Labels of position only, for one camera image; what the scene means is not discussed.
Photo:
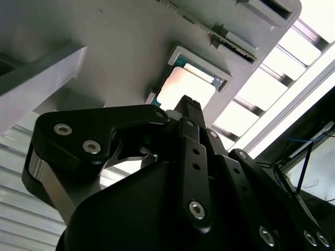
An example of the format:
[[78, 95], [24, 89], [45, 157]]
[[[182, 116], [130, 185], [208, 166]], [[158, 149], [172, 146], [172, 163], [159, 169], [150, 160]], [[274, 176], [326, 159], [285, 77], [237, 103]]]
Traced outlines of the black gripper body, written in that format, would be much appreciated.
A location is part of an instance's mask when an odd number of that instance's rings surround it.
[[84, 201], [57, 250], [264, 250], [263, 226], [240, 164], [191, 148]]

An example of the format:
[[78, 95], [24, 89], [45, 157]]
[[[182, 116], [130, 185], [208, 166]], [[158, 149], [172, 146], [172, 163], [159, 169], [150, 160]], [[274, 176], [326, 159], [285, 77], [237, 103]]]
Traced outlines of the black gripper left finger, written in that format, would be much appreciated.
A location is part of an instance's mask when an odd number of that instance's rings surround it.
[[195, 102], [50, 112], [35, 124], [23, 183], [68, 224], [88, 198], [151, 164], [176, 163], [205, 147]]

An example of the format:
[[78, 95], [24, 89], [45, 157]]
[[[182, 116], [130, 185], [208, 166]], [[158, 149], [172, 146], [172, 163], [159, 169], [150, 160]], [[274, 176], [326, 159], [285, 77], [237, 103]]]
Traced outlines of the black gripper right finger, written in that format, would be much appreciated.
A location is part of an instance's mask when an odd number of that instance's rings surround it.
[[227, 152], [205, 127], [201, 106], [195, 102], [200, 141], [206, 147], [209, 174], [216, 188], [227, 192], [219, 199], [227, 213], [232, 250], [332, 250], [332, 241], [302, 209], [297, 199], [241, 149]]

